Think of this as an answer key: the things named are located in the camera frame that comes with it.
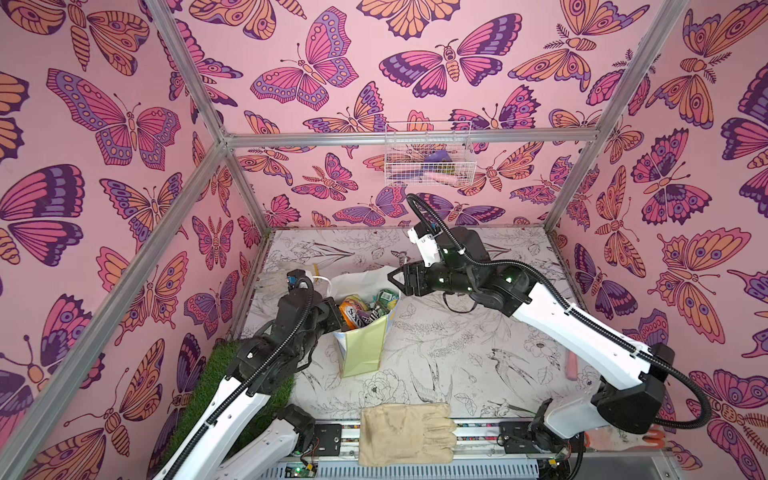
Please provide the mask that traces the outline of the white paper bag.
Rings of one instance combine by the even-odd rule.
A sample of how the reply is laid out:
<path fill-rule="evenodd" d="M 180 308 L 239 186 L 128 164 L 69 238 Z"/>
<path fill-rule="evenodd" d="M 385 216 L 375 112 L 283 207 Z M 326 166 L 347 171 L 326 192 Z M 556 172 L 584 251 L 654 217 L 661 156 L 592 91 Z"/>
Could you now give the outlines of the white paper bag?
<path fill-rule="evenodd" d="M 392 266 L 381 267 L 361 273 L 343 274 L 328 281 L 327 293 L 339 306 L 345 297 L 358 295 L 375 308 L 375 297 L 382 289 L 401 292 L 389 280 L 395 270 Z M 344 321 L 344 330 L 333 333 L 339 353 L 339 371 L 342 378 L 376 372 L 379 369 L 385 340 L 395 319 L 397 306 L 386 317 L 380 318 L 364 328 L 350 330 Z"/>

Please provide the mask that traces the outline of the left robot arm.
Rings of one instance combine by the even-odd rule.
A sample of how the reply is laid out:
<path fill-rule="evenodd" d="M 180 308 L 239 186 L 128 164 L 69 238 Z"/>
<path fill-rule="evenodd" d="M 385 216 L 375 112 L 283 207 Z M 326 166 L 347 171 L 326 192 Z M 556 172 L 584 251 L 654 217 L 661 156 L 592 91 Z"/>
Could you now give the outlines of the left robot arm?
<path fill-rule="evenodd" d="M 212 479 L 242 431 L 288 378 L 307 368 L 322 336 L 342 327 L 334 299 L 297 269 L 271 324 L 243 341 L 192 431 L 157 479 Z"/>

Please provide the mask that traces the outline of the orange white garden glove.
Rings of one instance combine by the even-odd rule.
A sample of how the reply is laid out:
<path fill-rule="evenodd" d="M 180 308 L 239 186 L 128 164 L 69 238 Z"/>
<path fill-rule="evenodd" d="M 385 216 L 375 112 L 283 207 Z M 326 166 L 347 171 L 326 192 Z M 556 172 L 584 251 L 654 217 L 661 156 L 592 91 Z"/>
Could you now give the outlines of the orange white garden glove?
<path fill-rule="evenodd" d="M 665 444 L 665 431 L 658 426 L 653 426 L 645 434 L 632 434 L 606 426 L 587 431 L 585 440 L 588 449 L 601 452 L 659 450 L 663 449 Z"/>

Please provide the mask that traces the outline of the orange Fox's candy bag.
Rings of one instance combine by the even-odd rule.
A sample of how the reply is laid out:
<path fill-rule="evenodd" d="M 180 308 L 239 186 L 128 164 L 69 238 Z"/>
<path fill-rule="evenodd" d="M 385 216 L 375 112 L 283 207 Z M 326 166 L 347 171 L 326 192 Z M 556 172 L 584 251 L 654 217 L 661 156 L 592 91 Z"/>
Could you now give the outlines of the orange Fox's candy bag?
<path fill-rule="evenodd" d="M 349 295 L 339 305 L 342 317 L 350 330 L 364 328 L 370 319 L 370 307 L 358 295 Z"/>

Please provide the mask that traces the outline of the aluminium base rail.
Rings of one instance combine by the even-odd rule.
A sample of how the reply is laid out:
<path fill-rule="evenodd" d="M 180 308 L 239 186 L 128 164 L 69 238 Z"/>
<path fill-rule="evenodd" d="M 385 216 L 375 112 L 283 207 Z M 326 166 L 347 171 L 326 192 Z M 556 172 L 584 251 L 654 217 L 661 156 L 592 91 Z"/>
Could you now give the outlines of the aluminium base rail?
<path fill-rule="evenodd" d="M 319 423 L 303 451 L 260 479 L 573 479 L 586 435 L 562 440 L 529 419 L 455 419 L 396 433 L 359 422 Z"/>

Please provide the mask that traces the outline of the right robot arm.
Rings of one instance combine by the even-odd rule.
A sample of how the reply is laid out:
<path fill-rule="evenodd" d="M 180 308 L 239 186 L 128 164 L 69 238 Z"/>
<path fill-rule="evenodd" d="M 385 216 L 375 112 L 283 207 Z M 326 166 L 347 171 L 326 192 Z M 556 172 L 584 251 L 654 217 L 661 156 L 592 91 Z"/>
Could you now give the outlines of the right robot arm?
<path fill-rule="evenodd" d="M 558 452 L 572 440 L 584 444 L 588 431 L 607 426 L 642 435 L 653 425 L 694 430 L 711 420 L 703 388 L 674 367 L 674 352 L 667 345 L 648 346 L 617 332 L 567 301 L 533 266 L 491 259 L 475 231 L 448 227 L 416 194 L 407 195 L 406 201 L 419 220 L 408 236 L 422 258 L 397 271 L 404 278 L 397 286 L 404 295 L 466 295 L 479 306 L 536 328 L 599 374 L 595 392 L 543 401 L 526 432 L 507 434 L 505 440 Z M 668 378 L 678 380 L 698 400 L 693 419 L 661 417 Z"/>

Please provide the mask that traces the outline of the beige work glove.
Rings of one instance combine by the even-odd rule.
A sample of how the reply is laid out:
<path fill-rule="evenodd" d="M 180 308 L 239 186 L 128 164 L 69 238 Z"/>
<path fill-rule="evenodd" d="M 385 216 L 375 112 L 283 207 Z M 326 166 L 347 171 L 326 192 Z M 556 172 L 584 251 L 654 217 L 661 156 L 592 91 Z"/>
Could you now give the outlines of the beige work glove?
<path fill-rule="evenodd" d="M 457 424 L 447 403 L 383 404 L 361 412 L 358 462 L 364 467 L 448 464 Z"/>

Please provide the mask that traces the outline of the green spring tea bag back-side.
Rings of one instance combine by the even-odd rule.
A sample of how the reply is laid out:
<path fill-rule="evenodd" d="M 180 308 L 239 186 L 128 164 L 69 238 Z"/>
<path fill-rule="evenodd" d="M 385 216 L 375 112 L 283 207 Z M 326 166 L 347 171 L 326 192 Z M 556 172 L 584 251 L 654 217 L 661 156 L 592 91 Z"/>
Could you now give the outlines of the green spring tea bag back-side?
<path fill-rule="evenodd" d="M 399 293 L 391 289 L 382 289 L 375 297 L 376 305 L 387 312 L 392 311 L 396 307 L 398 301 Z"/>

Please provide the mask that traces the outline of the purple pink garden trowel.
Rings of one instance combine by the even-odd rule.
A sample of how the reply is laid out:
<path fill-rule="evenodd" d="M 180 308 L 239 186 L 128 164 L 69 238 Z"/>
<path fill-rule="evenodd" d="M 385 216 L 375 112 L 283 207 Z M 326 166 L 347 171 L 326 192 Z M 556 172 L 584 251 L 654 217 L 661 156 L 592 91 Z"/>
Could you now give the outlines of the purple pink garden trowel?
<path fill-rule="evenodd" d="M 566 355 L 565 376 L 570 381 L 577 381 L 578 374 L 578 357 L 575 353 L 568 351 Z"/>

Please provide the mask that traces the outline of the small brown snack pack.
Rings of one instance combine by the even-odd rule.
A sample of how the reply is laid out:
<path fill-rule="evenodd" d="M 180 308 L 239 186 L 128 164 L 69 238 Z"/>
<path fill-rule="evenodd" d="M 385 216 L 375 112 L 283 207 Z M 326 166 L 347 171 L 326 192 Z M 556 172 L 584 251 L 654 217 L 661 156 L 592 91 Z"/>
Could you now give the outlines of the small brown snack pack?
<path fill-rule="evenodd" d="M 375 308 L 367 311 L 362 311 L 359 314 L 362 326 L 367 326 L 375 322 L 376 320 L 386 317 L 389 311 L 377 305 Z"/>

